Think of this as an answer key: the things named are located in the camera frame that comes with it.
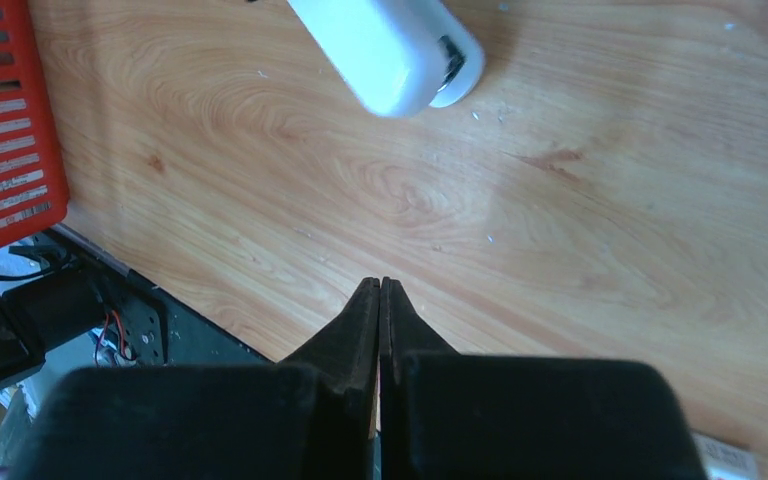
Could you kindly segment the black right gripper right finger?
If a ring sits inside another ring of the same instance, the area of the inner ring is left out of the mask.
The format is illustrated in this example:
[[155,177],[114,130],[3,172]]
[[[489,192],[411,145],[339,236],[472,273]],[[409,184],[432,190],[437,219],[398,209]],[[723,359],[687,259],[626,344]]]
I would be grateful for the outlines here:
[[417,313],[402,283],[385,277],[379,301],[380,469],[383,479],[412,479],[405,358],[412,352],[456,354]]

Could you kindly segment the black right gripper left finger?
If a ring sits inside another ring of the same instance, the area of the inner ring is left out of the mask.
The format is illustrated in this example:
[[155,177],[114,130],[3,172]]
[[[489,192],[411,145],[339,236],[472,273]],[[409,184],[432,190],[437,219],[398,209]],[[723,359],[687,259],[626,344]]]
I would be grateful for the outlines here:
[[305,479],[373,477],[380,281],[365,278],[342,311],[282,360],[317,375],[304,445]]

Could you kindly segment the white staple box red label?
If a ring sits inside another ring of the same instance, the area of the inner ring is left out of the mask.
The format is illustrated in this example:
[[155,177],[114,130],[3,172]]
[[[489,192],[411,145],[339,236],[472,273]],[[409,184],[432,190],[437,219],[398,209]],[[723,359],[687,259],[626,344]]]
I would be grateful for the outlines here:
[[751,452],[699,432],[693,432],[692,437],[708,479],[760,479],[757,462]]

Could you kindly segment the red plastic shopping basket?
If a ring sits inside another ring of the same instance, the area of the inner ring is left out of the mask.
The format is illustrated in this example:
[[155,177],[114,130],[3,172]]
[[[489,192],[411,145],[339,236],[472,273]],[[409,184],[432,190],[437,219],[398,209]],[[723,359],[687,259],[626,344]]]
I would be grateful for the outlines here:
[[25,1],[0,1],[0,248],[62,221],[69,187]]

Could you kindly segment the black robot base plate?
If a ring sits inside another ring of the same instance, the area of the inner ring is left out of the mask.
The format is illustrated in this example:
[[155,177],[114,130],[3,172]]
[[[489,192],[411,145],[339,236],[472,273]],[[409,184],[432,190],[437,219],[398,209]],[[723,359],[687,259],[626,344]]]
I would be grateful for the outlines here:
[[54,230],[8,252],[41,268],[0,274],[0,390],[90,331],[93,355],[110,347],[127,366],[268,361],[143,275]]

